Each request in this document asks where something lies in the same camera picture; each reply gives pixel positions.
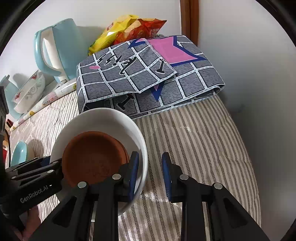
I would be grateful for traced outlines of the person's left hand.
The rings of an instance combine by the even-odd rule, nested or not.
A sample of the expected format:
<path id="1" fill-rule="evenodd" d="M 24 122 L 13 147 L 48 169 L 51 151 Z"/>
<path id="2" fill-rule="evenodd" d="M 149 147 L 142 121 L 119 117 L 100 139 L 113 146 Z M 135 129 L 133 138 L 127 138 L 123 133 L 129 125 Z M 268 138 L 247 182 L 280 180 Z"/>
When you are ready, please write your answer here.
<path id="1" fill-rule="evenodd" d="M 40 224 L 41 220 L 39 218 L 39 209 L 37 206 L 34 206 L 28 212 L 28 218 L 25 224 L 24 231 L 19 232 L 18 230 L 15 230 L 15 234 L 19 238 L 19 240 L 27 241 Z"/>

